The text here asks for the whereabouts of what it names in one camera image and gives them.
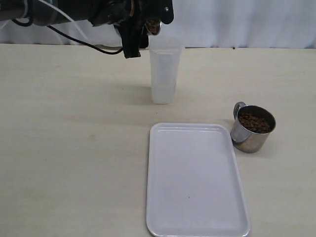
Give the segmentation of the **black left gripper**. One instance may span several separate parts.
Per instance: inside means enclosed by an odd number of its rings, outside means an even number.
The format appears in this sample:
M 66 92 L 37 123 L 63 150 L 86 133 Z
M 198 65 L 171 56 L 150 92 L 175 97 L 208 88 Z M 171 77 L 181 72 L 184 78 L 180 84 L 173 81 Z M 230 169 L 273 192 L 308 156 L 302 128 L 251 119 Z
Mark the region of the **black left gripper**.
M 145 21 L 140 17 L 159 19 L 164 24 L 174 20 L 172 0 L 93 0 L 90 23 L 119 25 L 123 53 L 126 59 L 140 57 L 140 49 L 148 47 Z

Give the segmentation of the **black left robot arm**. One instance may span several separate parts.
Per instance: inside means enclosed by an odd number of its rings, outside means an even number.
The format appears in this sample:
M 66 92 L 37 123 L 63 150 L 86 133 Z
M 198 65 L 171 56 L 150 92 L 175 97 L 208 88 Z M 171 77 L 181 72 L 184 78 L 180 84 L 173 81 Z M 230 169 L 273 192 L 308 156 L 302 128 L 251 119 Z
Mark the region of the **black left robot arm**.
M 170 0 L 2 0 L 1 21 L 12 21 L 21 27 L 33 24 L 46 26 L 74 42 L 96 48 L 75 39 L 54 27 L 56 24 L 87 20 L 92 26 L 113 25 L 121 38 L 122 47 L 113 55 L 140 57 L 148 47 L 149 36 L 160 33 L 162 24 L 174 19 Z

